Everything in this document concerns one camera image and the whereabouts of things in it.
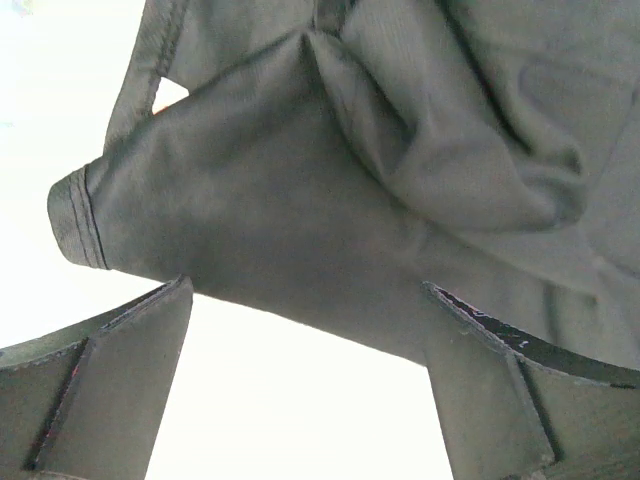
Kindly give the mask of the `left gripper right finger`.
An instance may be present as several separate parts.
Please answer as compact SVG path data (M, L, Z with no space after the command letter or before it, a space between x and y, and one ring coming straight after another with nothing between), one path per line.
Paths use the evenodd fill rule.
M552 345L432 283L423 291L454 478L638 478L638 371Z

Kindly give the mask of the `black t-shirt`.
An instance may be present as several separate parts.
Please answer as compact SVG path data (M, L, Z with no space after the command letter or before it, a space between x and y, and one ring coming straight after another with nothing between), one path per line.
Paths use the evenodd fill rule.
M422 361L433 286L512 350L639 383L635 1L150 1L72 263Z

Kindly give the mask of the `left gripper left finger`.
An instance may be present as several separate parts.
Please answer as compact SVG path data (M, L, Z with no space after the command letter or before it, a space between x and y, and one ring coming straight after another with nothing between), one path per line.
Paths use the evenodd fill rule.
M180 276L2 348L2 478L144 478L192 303L192 283Z

